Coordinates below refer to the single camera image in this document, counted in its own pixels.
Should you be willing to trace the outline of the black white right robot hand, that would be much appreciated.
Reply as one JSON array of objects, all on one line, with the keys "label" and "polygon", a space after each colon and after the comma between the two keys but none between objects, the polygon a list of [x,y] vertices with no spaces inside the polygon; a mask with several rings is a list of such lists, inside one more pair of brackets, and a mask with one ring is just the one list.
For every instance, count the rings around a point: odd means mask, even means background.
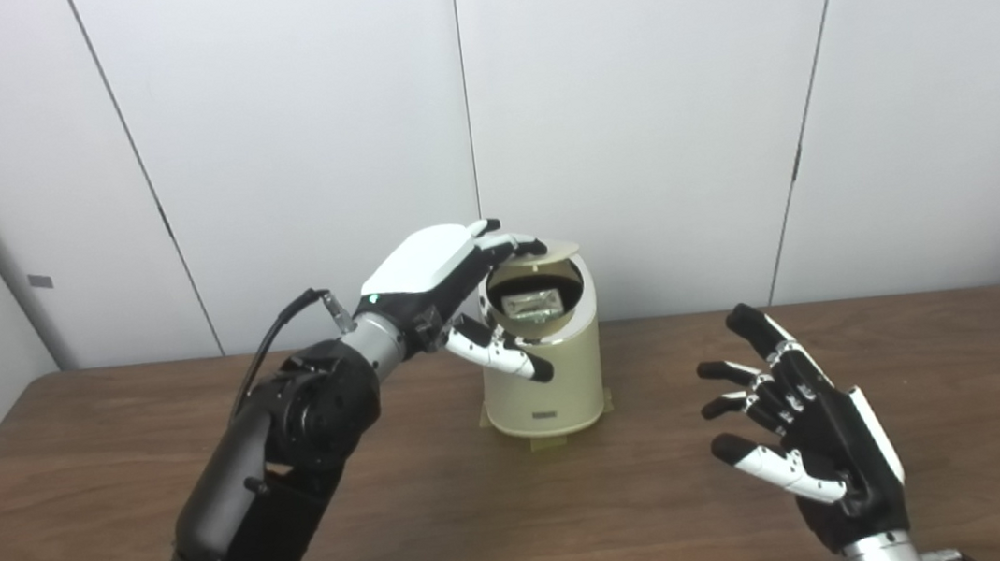
[{"label": "black white right robot hand", "polygon": [[703,406],[702,416],[739,413],[776,443],[719,434],[714,457],[790,493],[804,524],[833,554],[869,538],[906,534],[904,467],[862,389],[840,389],[799,339],[755,307],[738,304],[725,324],[763,367],[725,359],[699,364],[701,379],[735,386]]}]

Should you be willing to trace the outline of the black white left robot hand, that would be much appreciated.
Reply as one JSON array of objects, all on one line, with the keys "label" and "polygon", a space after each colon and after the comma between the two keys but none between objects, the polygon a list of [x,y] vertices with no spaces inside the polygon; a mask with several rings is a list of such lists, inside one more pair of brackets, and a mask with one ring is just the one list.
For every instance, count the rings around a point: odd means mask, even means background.
[{"label": "black white left robot hand", "polygon": [[379,380],[422,352],[443,348],[482,368],[550,382],[551,362],[522,350],[509,332],[461,314],[490,273],[512,258],[541,257],[537,237],[501,233],[497,220],[430,225],[405,238],[362,285],[343,341],[367,357]]}]

